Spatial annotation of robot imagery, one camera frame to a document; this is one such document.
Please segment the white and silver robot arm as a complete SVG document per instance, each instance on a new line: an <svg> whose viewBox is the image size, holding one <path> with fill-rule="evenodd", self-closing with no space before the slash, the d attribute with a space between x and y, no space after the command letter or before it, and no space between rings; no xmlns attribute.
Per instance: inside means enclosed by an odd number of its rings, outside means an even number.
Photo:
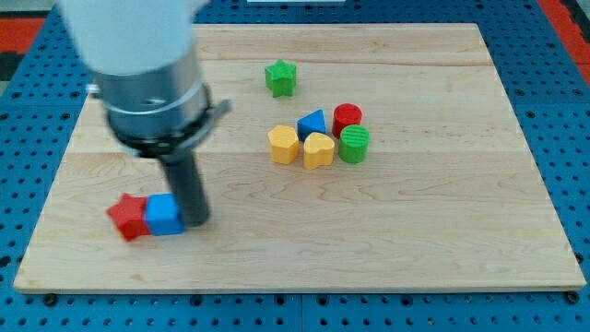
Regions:
<svg viewBox="0 0 590 332"><path fill-rule="evenodd" d="M193 20L208 0L59 0L116 138L132 154L191 153L230 108L214 106Z"/></svg>

